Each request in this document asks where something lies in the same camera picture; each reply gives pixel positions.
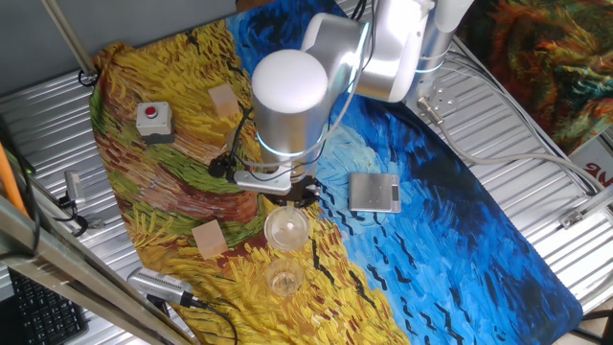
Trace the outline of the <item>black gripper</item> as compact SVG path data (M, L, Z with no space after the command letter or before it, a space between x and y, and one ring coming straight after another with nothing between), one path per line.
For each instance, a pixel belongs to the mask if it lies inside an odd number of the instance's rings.
M264 194L264 196L279 207L292 207L295 204L296 208L304 209L319 199L320 192L320 181L308 175L302 181L293 183L287 195Z

